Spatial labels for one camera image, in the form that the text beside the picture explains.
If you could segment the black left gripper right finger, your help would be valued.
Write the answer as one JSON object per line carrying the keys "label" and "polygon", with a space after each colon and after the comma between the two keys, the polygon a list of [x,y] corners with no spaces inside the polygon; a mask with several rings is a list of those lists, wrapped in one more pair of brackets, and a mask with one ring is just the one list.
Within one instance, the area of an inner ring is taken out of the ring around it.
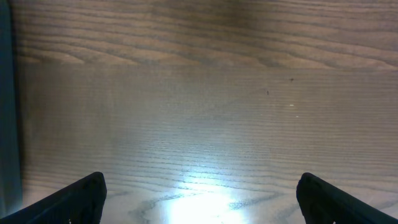
{"label": "black left gripper right finger", "polygon": [[397,224],[397,219],[305,172],[296,198],[306,224]]}

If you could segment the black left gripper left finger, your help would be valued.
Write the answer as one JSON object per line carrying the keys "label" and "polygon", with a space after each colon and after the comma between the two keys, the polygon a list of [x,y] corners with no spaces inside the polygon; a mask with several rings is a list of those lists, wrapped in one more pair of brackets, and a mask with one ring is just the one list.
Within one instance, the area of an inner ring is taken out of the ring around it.
{"label": "black left gripper left finger", "polygon": [[94,172],[1,219],[1,224],[99,224],[107,196],[101,172]]}

